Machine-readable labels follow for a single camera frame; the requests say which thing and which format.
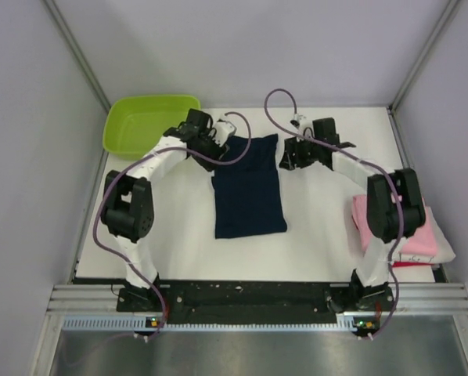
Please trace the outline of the navy blue t shirt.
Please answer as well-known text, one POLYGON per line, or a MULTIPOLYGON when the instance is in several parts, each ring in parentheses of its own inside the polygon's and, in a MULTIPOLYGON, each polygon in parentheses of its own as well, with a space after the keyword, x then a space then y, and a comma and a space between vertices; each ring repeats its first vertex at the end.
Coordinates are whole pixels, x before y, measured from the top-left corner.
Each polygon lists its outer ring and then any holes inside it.
POLYGON ((217 239, 287 231, 275 164, 278 141, 271 134, 253 139, 234 136, 227 142, 229 161, 249 149, 240 161, 218 167, 211 177, 217 239))

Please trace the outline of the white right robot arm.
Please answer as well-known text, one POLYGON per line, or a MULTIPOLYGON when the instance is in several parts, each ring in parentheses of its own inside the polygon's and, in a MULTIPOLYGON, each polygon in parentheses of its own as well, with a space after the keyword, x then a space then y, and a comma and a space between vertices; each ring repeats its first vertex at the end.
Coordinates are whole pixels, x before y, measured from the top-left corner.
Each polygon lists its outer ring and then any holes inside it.
POLYGON ((394 253, 426 222, 418 176, 411 168, 382 168, 354 155, 354 144, 340 140, 331 117, 306 122, 295 114, 290 124, 280 168, 292 171, 318 162, 365 191, 366 224, 373 236, 351 274, 347 296, 335 301, 341 308, 368 309, 392 296, 388 277, 394 253))

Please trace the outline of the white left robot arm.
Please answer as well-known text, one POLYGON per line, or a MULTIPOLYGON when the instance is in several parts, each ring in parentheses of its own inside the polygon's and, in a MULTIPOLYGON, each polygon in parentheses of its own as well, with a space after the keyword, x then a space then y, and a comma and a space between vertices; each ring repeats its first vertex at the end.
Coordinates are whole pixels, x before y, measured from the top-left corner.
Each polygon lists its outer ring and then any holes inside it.
POLYGON ((153 185, 188 157, 207 171, 215 169, 235 134, 236 126, 226 117, 213 121, 209 114, 191 109, 178 126, 164 131, 138 165, 124 174, 107 174, 99 222, 116 241, 113 253, 126 263, 125 280, 137 288, 133 299, 142 309, 153 310, 161 300, 160 290, 151 285, 158 272, 145 242, 154 222, 153 185))

